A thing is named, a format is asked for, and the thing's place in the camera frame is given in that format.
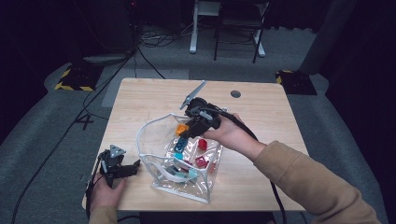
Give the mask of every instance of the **toy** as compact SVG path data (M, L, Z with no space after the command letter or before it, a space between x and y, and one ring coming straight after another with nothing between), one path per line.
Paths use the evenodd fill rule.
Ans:
M201 150L207 150L207 142L204 138L198 140L198 148L200 148Z
M206 132L209 128L217 129L220 126L219 113L224 112L215 105L209 104L203 98L194 96L206 84L203 81L194 91L192 91L184 100L180 109L187 106L185 114L191 118L183 125L177 126L176 134L179 137L177 145L175 146L176 152L183 152L184 147L187 145L185 141L189 138L195 138ZM207 147L207 143L201 144L201 149Z
M184 161L184 162L188 163L189 165L192 165L192 163L189 162L189 161ZM182 164L182 163L181 163L181 164L180 164L180 169L183 170L183 171L185 171L185 172L188 172L188 171L190 170L190 167L187 166L187 165L185 165L185 164Z
M207 166L207 161L205 160L205 158L203 156L197 157L195 159L195 163L197 164L197 166L199 168L205 168Z
M177 153L175 153L175 157L176 157L177 159L179 159L179 160L183 160L183 153L177 152Z

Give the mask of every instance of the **blue object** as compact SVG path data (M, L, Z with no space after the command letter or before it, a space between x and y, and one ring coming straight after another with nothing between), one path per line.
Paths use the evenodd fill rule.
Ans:
M183 153L177 152L175 153L175 157L178 158L179 160L183 160Z
M186 147L186 145L189 143L189 139L188 138L182 138L179 137L178 141L175 145L175 152L179 152L182 153L184 151L184 148Z
M189 177L191 177L191 178L196 178L196 177L198 177L199 175L198 175L198 172L196 171L196 170L194 170L194 169L190 169L189 170Z

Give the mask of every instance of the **dark background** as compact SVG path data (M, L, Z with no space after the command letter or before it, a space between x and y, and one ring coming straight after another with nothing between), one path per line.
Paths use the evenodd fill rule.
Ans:
M271 2L266 17L268 28L318 31L331 1ZM144 22L163 25L177 33L182 24L191 22L192 3L192 0L150 0L140 5L137 2L137 6ZM2 1L0 4L1 143L47 93L43 82L48 74L83 56L109 51L92 34L100 36L101 28L96 23L98 14L92 13L89 1L78 1L78 7L66 0L51 3L45 0ZM374 4L358 1L320 70L330 82L328 98L352 132L377 178L390 223L396 222L391 212L395 211L396 200L396 181L392 175L396 160L392 142L396 138L394 11L396 7L392 1ZM128 25L126 21L120 29L128 30L125 28ZM123 41L118 42L117 47L126 49Z

